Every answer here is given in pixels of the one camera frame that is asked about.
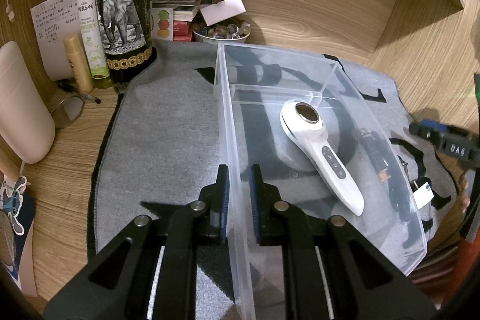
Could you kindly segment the operator hand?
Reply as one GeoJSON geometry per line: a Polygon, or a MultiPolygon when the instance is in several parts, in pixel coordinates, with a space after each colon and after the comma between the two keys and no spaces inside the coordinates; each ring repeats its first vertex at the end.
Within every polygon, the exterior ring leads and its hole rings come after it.
{"type": "Polygon", "coordinates": [[[469,181],[466,178],[466,171],[460,175],[459,187],[460,187],[460,203],[461,212],[465,214],[466,210],[470,206],[470,195],[468,193],[469,181]]]}

